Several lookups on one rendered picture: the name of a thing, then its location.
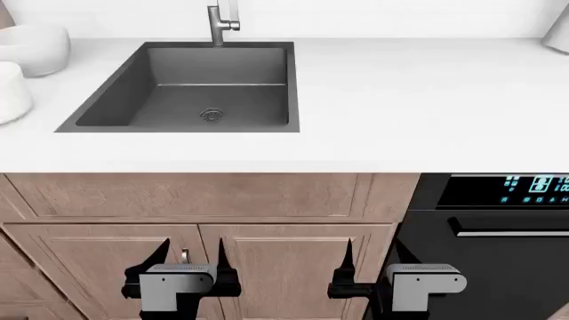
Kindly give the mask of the wooden side drawer cabinet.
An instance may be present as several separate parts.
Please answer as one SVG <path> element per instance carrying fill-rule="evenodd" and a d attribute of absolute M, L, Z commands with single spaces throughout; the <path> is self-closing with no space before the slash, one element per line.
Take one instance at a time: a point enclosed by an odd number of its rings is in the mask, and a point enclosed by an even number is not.
<path fill-rule="evenodd" d="M 86 320 L 2 230 L 0 320 Z"/>

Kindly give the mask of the wooden false drawer panel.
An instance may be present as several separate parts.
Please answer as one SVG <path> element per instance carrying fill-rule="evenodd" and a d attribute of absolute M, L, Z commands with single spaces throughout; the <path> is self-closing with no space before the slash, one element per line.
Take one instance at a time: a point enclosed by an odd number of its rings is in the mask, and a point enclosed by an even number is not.
<path fill-rule="evenodd" d="M 0 218 L 97 222 L 398 222 L 419 176 L 0 173 Z"/>

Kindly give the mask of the brushed steel faucet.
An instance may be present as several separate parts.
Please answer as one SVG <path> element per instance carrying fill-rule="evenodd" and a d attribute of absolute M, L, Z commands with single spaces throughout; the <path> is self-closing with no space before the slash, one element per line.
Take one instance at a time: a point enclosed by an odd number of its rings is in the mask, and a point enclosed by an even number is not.
<path fill-rule="evenodd" d="M 219 1 L 207 0 L 207 13 L 213 47 L 223 47 L 224 31 L 239 31 L 241 29 L 238 0 L 228 0 L 229 20 L 221 18 Z"/>

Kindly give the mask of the small white rounded ceramic vessel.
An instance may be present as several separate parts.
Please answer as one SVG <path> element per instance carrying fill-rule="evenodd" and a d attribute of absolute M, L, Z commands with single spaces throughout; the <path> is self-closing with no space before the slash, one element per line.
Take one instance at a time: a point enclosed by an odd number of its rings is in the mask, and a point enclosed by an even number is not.
<path fill-rule="evenodd" d="M 0 61 L 0 124 L 21 118 L 33 106 L 33 96 L 20 66 L 11 61 Z"/>

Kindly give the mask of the white cone-shaped vessel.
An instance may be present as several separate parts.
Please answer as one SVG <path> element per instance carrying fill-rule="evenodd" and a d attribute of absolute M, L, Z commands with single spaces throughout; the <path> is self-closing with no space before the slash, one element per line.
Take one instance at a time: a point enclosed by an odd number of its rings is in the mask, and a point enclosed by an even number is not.
<path fill-rule="evenodd" d="M 569 4 L 542 38 L 541 44 L 554 52 L 569 55 Z"/>

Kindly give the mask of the black dishwasher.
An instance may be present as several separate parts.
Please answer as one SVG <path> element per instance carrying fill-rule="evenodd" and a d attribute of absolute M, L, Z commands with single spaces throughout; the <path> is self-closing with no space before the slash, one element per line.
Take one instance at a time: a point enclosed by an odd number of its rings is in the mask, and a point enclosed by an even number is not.
<path fill-rule="evenodd" d="M 400 263 L 399 239 L 421 263 L 444 263 L 467 279 L 459 293 L 429 295 L 429 320 L 569 320 L 569 237 L 457 237 L 456 218 L 569 218 L 569 210 L 448 210 L 437 208 L 456 174 L 424 173 L 397 226 L 381 276 Z"/>

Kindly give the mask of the large white rounded ceramic vessel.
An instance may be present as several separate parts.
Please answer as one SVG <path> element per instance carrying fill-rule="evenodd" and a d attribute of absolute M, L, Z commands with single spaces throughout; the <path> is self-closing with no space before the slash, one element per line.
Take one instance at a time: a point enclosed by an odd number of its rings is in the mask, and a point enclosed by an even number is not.
<path fill-rule="evenodd" d="M 70 54 L 69 33 L 62 26 L 40 23 L 0 29 L 0 61 L 17 63 L 26 78 L 61 71 Z"/>

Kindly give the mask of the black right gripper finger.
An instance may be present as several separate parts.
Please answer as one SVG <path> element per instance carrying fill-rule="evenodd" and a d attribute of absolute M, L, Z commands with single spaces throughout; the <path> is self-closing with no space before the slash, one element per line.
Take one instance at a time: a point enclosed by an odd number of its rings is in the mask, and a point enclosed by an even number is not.
<path fill-rule="evenodd" d="M 402 264 L 421 264 L 421 261 L 401 242 L 399 239 L 394 240 L 397 250 L 397 257 Z"/>
<path fill-rule="evenodd" d="M 354 262 L 353 262 L 352 242 L 351 242 L 351 239 L 348 239 L 345 255 L 344 255 L 342 262 L 339 265 L 338 269 L 346 271 L 346 270 L 352 270 L 354 268 L 355 268 L 355 266 L 354 266 Z"/>

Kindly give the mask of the dark grey undermount sink basin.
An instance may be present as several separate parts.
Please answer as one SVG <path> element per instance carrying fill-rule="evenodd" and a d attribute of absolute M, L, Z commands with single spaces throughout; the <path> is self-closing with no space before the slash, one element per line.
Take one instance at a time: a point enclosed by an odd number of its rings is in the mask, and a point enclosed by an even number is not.
<path fill-rule="evenodd" d="M 144 42 L 56 131 L 300 130 L 293 42 Z"/>

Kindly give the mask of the dishwasher control display panel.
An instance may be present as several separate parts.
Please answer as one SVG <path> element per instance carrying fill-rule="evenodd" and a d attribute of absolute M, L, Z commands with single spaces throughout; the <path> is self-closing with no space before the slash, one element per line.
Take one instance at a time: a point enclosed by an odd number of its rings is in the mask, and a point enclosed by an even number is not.
<path fill-rule="evenodd" d="M 569 174 L 451 175 L 437 208 L 569 210 Z"/>

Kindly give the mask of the plain wooden cabinet door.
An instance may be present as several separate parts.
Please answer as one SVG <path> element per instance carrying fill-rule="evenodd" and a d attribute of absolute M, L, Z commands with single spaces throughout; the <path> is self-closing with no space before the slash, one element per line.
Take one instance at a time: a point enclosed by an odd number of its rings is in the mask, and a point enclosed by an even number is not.
<path fill-rule="evenodd" d="M 331 300 L 328 284 L 347 247 L 356 282 L 375 282 L 395 231 L 390 223 L 200 228 L 209 261 L 222 244 L 242 286 L 239 297 L 220 299 L 226 320 L 362 320 L 367 300 Z"/>

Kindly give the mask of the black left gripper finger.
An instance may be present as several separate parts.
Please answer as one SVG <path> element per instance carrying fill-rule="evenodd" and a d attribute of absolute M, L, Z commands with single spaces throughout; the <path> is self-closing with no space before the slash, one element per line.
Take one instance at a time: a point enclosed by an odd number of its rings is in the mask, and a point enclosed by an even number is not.
<path fill-rule="evenodd" d="M 219 239 L 219 245 L 218 245 L 217 270 L 219 272 L 234 272 L 234 271 L 236 271 L 234 268 L 232 268 L 232 266 L 230 266 L 222 238 Z"/>
<path fill-rule="evenodd" d="M 170 239 L 165 239 L 157 249 L 152 252 L 151 255 L 148 256 L 142 263 L 129 267 L 125 270 L 126 274 L 140 274 L 142 272 L 147 271 L 149 268 L 152 268 L 156 264 L 163 264 L 168 255 L 168 251 L 170 248 Z"/>

